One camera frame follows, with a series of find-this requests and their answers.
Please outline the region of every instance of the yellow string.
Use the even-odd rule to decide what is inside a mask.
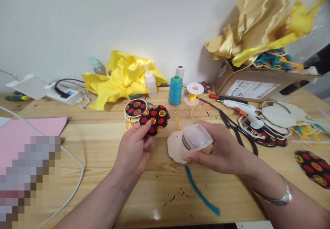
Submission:
[[[197,97],[196,94],[191,94],[191,93],[189,93],[188,101],[189,101],[189,102],[195,102],[196,97]]]
[[[299,133],[299,132],[296,131],[294,128],[290,128],[290,130],[291,130],[292,132],[294,132],[294,136],[297,137],[299,140],[312,140],[312,138],[308,137],[307,135],[303,135],[303,134]],[[321,133],[321,131],[318,131],[318,132],[316,132],[316,133],[314,134],[315,139],[316,139],[317,142],[318,142],[317,146],[313,146],[313,145],[311,145],[311,144],[309,144],[309,143],[304,143],[304,144],[307,145],[307,146],[310,146],[310,147],[312,147],[312,148],[319,148],[320,145],[321,145],[321,141],[320,141],[318,135],[319,135],[320,133]]]
[[[194,119],[193,119],[193,109],[195,108],[195,106],[191,109],[191,113],[190,113],[190,117],[191,117],[191,119],[192,119],[192,122],[194,122]]]
[[[281,57],[281,58],[280,58],[280,61],[281,61],[281,62],[286,62],[286,63],[291,64],[292,67],[295,67],[295,68],[297,69],[298,72],[301,72],[301,71],[304,70],[304,67],[303,67],[302,65],[300,65],[300,64],[298,64],[298,63],[290,62],[290,61],[288,61],[285,57]]]
[[[181,131],[181,127],[180,127],[180,122],[179,122],[179,118],[176,118],[176,130],[177,131]]]
[[[126,125],[126,120],[127,120],[127,119],[129,120],[129,124],[130,124],[130,128],[129,128],[129,129],[131,129],[132,126],[133,126],[132,123],[131,123],[131,118],[130,118],[130,117],[126,117],[125,120],[124,120],[124,124],[125,124],[126,131],[129,130],[129,129],[127,128],[127,125]]]
[[[214,91],[214,93],[217,93],[218,91],[221,91],[222,90],[222,88],[225,86],[225,84],[227,83],[227,80],[230,78],[230,76],[232,76],[234,73],[237,73],[237,72],[239,72],[239,71],[242,71],[242,70],[244,70],[244,69],[246,69],[246,68],[248,68],[248,67],[250,67],[250,66],[252,66],[253,65],[253,63],[252,64],[250,64],[250,65],[248,65],[247,67],[245,67],[245,68],[242,68],[242,69],[240,69],[240,70],[238,70],[238,71],[235,71],[235,72],[233,72],[231,75],[229,75],[226,79],[225,79],[225,81],[224,81],[224,83],[222,84],[222,86],[220,87],[220,89],[219,90],[217,90],[217,91]]]

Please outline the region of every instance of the glue gun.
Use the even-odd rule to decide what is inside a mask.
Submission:
[[[254,106],[225,99],[219,99],[216,101],[222,103],[228,108],[238,110],[240,115],[245,115],[250,121],[252,128],[259,129],[263,127],[264,121],[255,113],[256,108]]]

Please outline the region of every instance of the silver bangle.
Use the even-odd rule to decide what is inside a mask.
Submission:
[[[257,191],[255,191],[254,189],[252,189],[254,191],[254,193],[259,196],[260,198],[262,198],[264,201],[270,203],[270,204],[273,204],[275,206],[286,206],[288,205],[291,200],[292,200],[292,190],[289,186],[289,183],[288,181],[282,177],[285,184],[286,184],[286,192],[285,192],[285,195],[281,198],[281,199],[278,199],[278,200],[274,200],[274,199],[269,199],[267,197],[264,197],[262,196],[261,194],[259,194]]]

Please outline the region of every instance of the pink cardboard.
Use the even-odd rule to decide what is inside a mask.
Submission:
[[[33,127],[46,136],[59,136],[67,117],[28,119]],[[0,175],[6,175],[6,168],[12,167],[25,144],[31,143],[32,136],[41,136],[22,120],[10,120],[0,127]]]

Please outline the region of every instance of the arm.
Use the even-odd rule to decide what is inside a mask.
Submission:
[[[92,193],[55,228],[112,228],[133,188],[146,168],[154,137],[145,137],[151,121],[135,124],[119,145],[112,171]]]
[[[286,192],[281,177],[268,164],[242,147],[222,124],[198,121],[212,136],[213,148],[209,154],[202,151],[187,154],[185,161],[206,166],[216,172],[241,176],[259,194],[280,199]],[[286,206],[275,206],[260,201],[275,229],[278,228],[330,228],[330,212],[293,184],[293,199]]]

